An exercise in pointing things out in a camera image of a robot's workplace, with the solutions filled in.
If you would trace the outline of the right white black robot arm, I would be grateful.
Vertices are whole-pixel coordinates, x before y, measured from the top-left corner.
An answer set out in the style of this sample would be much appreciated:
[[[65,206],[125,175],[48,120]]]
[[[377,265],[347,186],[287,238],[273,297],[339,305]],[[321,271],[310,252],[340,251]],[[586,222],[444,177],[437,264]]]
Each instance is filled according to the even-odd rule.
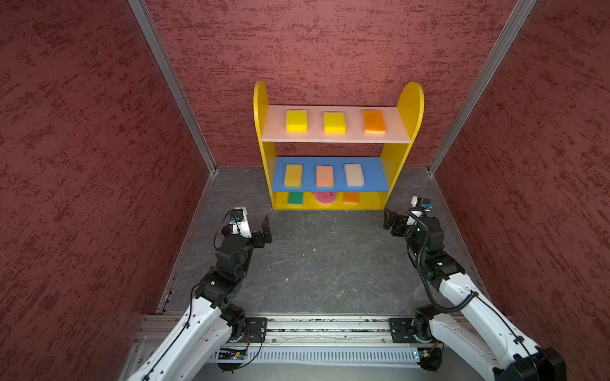
[[[451,348],[485,380],[565,380],[566,362],[518,329],[444,249],[444,232],[427,209],[384,210],[383,227],[405,240],[430,305],[418,309],[411,334]]]

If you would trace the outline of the bright yellow sponge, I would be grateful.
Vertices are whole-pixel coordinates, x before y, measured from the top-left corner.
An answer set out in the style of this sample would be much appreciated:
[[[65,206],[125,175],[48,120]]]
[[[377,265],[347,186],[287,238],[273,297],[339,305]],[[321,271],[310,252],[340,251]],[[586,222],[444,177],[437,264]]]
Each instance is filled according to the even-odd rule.
[[[325,112],[323,114],[324,133],[344,134],[347,130],[346,117],[343,112]]]
[[[286,131],[288,133],[306,133],[308,131],[308,112],[306,110],[288,110],[286,112]]]

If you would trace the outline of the tan yellow sponge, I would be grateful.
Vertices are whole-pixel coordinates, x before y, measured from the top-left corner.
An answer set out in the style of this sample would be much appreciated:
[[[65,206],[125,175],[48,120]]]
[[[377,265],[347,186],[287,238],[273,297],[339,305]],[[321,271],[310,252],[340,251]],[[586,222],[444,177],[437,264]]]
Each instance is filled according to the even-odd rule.
[[[386,134],[384,114],[381,110],[364,110],[362,111],[362,117],[365,133],[375,135]]]

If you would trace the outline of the green yellow sponge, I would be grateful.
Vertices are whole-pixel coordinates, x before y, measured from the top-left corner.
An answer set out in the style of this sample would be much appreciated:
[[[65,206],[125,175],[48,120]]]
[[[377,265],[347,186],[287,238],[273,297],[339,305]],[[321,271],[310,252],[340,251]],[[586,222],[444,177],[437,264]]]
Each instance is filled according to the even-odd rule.
[[[303,200],[304,200],[303,192],[289,192],[288,193],[289,206],[303,206]]]

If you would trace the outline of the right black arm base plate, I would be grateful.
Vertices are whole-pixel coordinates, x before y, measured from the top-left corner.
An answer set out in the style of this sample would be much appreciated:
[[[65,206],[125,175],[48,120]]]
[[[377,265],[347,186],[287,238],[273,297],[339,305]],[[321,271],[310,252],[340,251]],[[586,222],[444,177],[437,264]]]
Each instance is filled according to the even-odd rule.
[[[431,342],[427,321],[421,317],[391,318],[389,319],[389,329],[394,344]]]

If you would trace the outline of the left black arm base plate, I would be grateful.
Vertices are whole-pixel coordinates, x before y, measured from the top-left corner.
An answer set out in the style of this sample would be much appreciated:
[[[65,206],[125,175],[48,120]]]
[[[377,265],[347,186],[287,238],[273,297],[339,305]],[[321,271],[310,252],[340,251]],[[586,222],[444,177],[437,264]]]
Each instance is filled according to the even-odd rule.
[[[237,343],[263,343],[265,341],[268,319],[266,317],[245,317],[238,325]]]

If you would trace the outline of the pale pink sponge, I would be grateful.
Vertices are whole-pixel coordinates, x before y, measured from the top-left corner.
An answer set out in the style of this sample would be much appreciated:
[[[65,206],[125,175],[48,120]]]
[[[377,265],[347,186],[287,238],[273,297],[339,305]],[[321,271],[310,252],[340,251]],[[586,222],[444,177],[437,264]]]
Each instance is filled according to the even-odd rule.
[[[363,187],[365,185],[365,178],[360,164],[345,164],[344,172],[347,187]]]

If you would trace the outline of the orange sponge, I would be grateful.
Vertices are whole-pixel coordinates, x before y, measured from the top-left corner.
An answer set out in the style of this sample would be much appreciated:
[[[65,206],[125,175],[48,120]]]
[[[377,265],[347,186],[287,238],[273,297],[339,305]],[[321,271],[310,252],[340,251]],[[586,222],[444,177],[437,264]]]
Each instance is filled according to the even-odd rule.
[[[358,192],[345,192],[343,194],[343,203],[346,205],[358,205],[360,203],[360,194]]]

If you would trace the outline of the smiley face sponge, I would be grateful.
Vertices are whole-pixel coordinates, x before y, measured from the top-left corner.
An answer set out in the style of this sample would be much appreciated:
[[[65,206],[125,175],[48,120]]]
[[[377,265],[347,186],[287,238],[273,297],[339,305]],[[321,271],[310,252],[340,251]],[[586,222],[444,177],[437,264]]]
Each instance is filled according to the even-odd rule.
[[[313,197],[318,206],[330,208],[337,202],[338,194],[335,192],[314,192]]]

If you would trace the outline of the salmon pink sponge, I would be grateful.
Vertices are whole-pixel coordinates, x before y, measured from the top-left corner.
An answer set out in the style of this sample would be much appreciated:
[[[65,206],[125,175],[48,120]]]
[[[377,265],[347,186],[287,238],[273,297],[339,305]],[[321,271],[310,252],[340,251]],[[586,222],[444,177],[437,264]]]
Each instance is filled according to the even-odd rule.
[[[316,167],[316,187],[332,188],[334,185],[334,167],[330,165],[318,165]]]

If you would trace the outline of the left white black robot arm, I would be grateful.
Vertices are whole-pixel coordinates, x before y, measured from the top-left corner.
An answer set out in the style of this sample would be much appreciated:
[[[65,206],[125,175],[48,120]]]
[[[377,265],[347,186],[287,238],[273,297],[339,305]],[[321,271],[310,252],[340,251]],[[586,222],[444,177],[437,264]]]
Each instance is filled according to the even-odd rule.
[[[131,380],[192,380],[225,343],[246,330],[246,312],[233,304],[255,249],[273,241],[269,219],[252,231],[244,207],[227,212],[223,241],[215,247],[216,265],[192,287],[191,301],[157,350]]]

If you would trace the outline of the dark yellow sponge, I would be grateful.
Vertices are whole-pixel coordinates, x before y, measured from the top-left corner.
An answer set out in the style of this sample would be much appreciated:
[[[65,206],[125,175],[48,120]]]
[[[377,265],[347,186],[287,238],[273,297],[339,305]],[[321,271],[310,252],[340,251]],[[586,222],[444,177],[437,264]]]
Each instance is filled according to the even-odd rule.
[[[302,186],[303,165],[287,164],[284,173],[284,186],[287,188],[300,188]]]

